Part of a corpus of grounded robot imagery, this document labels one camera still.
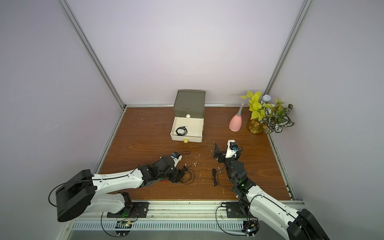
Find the pink vase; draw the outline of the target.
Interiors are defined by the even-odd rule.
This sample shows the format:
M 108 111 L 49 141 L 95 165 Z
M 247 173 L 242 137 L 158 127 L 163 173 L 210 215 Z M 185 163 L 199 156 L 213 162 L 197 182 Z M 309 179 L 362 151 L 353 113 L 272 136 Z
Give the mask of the pink vase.
M 229 129 L 232 132 L 238 132 L 242 127 L 242 110 L 243 110 L 244 104 L 241 104 L 238 112 L 232 117 L 230 123 L 229 123 Z

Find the potted green plant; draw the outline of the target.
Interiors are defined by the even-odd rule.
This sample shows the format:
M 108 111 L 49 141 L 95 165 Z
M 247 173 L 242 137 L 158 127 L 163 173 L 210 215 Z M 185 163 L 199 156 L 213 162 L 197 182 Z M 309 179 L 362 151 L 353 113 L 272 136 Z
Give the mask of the potted green plant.
M 284 107 L 280 99 L 271 102 L 272 97 L 264 95 L 263 92 L 251 92 L 241 96 L 241 99 L 248 101 L 251 118 L 247 123 L 247 130 L 254 135 L 270 133 L 281 133 L 284 128 L 294 126 L 294 122 L 289 118 L 293 105 Z

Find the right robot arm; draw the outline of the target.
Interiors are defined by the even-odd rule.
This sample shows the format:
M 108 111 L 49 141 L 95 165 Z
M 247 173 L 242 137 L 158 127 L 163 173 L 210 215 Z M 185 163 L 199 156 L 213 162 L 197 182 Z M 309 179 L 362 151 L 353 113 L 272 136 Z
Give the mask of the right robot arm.
M 329 237 L 308 210 L 291 208 L 276 200 L 247 174 L 244 163 L 239 161 L 242 149 L 234 140 L 229 140 L 226 151 L 215 144 L 214 158 L 225 164 L 232 191 L 239 199 L 245 217 L 255 217 L 265 222 L 286 240 L 328 240 Z

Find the black earphones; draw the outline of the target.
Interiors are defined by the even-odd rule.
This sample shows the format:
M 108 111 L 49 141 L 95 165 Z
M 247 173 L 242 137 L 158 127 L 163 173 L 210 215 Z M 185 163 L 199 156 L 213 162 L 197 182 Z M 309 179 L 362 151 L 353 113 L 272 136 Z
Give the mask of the black earphones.
M 178 127 L 176 129 L 177 136 L 186 136 L 188 134 L 188 129 L 186 126 Z
M 220 167 L 216 169 L 212 169 L 212 180 L 213 180 L 214 186 L 220 185 L 219 176 L 221 172 L 222 172 L 222 169 Z
M 195 172 L 190 167 L 184 166 L 183 172 L 185 173 L 182 177 L 181 183 L 184 185 L 189 185 L 195 180 Z

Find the cream drawer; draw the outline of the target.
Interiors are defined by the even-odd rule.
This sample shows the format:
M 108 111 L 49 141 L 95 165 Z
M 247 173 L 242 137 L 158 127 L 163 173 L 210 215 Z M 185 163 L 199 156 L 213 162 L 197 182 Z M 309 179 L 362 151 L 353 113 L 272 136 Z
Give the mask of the cream drawer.
M 186 136 L 177 136 L 176 129 L 182 126 L 187 127 L 188 134 Z M 203 131 L 204 119 L 175 117 L 170 136 L 173 141 L 201 143 L 203 141 Z

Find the aluminium mounting rail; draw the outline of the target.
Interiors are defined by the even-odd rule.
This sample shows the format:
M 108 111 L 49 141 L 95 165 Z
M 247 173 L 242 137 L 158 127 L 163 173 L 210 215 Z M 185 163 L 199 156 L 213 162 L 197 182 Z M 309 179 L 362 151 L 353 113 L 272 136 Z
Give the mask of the aluminium mounting rail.
M 189 220 L 208 220 L 214 218 L 217 207 L 221 207 L 224 202 L 237 202 L 229 200 L 185 200 L 185 201 L 134 201 L 149 202 L 149 210 L 146 218 L 143 220 L 160 220 L 160 219 L 189 219 Z M 82 214 L 72 220 L 98 220 L 101 217 L 107 217 L 107 210 L 97 210 L 96 212 Z

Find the black earphones top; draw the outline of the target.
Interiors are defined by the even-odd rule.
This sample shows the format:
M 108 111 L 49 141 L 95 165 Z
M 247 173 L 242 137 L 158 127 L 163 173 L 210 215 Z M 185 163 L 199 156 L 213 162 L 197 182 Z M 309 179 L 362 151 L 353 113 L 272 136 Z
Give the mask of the black earphones top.
M 177 136 L 186 136 L 188 134 L 188 129 L 186 126 L 178 127 L 176 129 Z

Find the right controller board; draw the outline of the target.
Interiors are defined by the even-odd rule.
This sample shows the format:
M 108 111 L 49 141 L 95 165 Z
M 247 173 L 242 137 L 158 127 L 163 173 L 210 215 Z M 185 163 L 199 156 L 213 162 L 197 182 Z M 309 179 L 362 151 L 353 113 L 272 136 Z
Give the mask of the right controller board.
M 246 234 L 247 238 L 255 237 L 255 235 L 260 230 L 260 224 L 258 219 L 251 219 L 247 221 L 243 221 L 243 229 L 242 232 Z

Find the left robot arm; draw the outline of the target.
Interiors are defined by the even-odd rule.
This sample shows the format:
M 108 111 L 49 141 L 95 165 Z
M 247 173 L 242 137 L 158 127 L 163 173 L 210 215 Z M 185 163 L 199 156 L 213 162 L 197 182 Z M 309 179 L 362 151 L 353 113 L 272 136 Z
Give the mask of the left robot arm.
M 180 183 L 188 171 L 187 167 L 177 168 L 181 159 L 181 154 L 173 153 L 155 163 L 114 174 L 93 174 L 89 169 L 80 171 L 53 190 L 58 222 L 96 212 L 128 217 L 133 212 L 133 203 L 125 190 L 149 187 L 161 181 Z

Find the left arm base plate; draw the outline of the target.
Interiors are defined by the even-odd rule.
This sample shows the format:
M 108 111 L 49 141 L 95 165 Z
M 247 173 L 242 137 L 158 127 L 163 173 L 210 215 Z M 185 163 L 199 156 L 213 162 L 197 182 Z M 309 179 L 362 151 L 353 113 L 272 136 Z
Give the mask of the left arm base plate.
M 107 218 L 146 218 L 149 210 L 149 202 L 133 202 L 131 206 L 124 207 L 116 214 L 107 213 Z

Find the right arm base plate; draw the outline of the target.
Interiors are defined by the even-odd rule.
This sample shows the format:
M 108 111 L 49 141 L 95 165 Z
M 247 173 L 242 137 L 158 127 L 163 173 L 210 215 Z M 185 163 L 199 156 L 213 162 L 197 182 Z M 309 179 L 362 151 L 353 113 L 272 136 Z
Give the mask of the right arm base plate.
M 227 218 L 254 218 L 249 211 L 249 207 L 242 202 L 224 202 L 222 207 L 226 209 Z

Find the three-tier drawer cabinet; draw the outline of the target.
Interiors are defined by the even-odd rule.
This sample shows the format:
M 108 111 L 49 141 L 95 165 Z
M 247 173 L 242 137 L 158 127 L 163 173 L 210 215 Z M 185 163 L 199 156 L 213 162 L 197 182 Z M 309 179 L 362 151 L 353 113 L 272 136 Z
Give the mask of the three-tier drawer cabinet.
M 205 109 L 205 100 L 205 91 L 178 90 L 173 110 L 202 111 Z

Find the controller board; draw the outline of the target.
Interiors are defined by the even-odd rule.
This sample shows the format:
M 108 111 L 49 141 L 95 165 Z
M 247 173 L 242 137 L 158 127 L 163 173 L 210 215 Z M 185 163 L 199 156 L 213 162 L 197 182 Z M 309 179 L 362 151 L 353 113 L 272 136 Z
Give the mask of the controller board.
M 246 234 L 247 238 L 255 237 L 255 235 L 260 230 L 260 224 L 258 219 L 251 219 L 247 221 L 243 221 L 243 229 L 242 232 Z
M 115 233 L 118 238 L 127 236 L 133 228 L 133 224 L 130 221 L 118 221 L 115 225 Z

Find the left controller board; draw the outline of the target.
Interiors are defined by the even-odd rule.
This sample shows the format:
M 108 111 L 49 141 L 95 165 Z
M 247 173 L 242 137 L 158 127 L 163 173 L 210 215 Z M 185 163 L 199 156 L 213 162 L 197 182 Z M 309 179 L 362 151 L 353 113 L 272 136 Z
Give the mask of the left controller board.
M 118 238 L 127 236 L 133 228 L 133 224 L 130 221 L 118 221 L 115 225 L 115 233 Z

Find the olive green top drawer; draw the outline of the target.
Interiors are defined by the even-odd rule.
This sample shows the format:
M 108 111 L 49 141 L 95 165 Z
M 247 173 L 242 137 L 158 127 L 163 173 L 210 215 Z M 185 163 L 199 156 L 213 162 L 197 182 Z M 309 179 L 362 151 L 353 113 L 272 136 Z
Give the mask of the olive green top drawer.
M 203 119 L 205 117 L 205 109 L 202 111 L 174 110 L 174 115 L 178 118 L 187 118 L 187 115 L 189 115 L 190 118 Z

